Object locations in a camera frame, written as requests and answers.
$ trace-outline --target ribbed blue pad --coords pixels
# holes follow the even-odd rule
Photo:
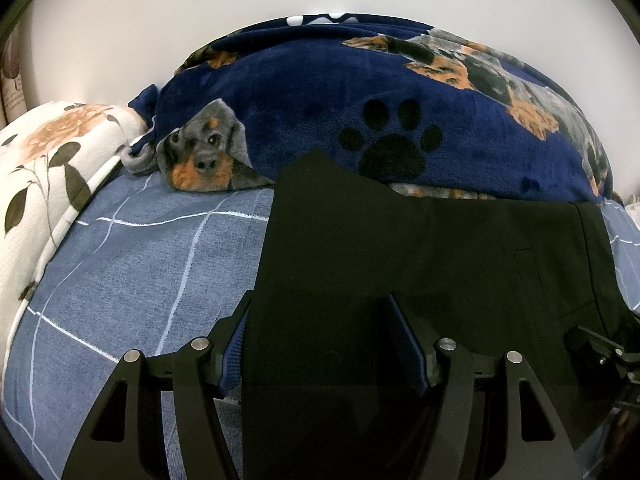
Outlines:
[[[398,352],[398,357],[402,364],[402,369],[406,379],[420,396],[423,396],[429,389],[429,382],[426,376],[426,364],[424,354],[420,350],[420,345],[416,341],[411,328],[407,324],[400,308],[393,297],[389,297],[386,311],[386,323],[389,334]]]
[[[249,310],[244,313],[240,323],[236,327],[236,331],[231,336],[231,341],[226,347],[225,353],[222,355],[222,375],[218,383],[220,394],[226,397],[233,390],[241,379],[241,357],[242,357],[242,340],[244,339],[244,329],[246,328],[246,317]]]

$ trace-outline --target black mechanical device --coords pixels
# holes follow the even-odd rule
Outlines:
[[[251,296],[247,291],[232,316],[176,352],[149,358],[136,349],[126,352],[87,415],[62,480],[168,479],[161,391],[174,393],[187,478],[237,479],[214,399],[239,384]],[[389,294],[385,317],[408,383],[421,396],[439,393],[441,399],[411,480],[581,478],[560,418],[523,355],[469,352],[437,334],[398,292]],[[598,378],[627,384],[619,405],[638,405],[640,381],[634,371],[640,369],[640,354],[626,354],[582,327],[569,330],[566,345]],[[491,394],[494,402],[480,418],[479,446],[470,446],[469,435],[478,425],[473,415],[478,392]]]

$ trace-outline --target silver screw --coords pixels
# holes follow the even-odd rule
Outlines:
[[[517,365],[522,362],[522,354],[520,354],[520,352],[516,352],[515,350],[509,350],[507,352],[507,359],[513,364]]]
[[[140,359],[140,352],[138,350],[129,350],[124,354],[124,360],[127,363],[135,363]]]
[[[194,350],[204,350],[209,346],[209,340],[206,337],[197,337],[191,341],[191,348]]]
[[[456,342],[453,341],[453,339],[449,338],[449,337],[443,337],[440,340],[439,343],[440,348],[442,348],[443,350],[449,351],[451,352],[452,350],[456,349]]]

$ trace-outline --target peach rose print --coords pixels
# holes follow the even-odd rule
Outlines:
[[[18,164],[25,165],[71,139],[82,137],[106,120],[109,105],[90,104],[66,111],[44,123],[20,144]]]

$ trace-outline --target white floral blanket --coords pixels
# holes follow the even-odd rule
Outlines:
[[[50,102],[0,131],[0,363],[20,317],[78,212],[144,134],[132,110]]]

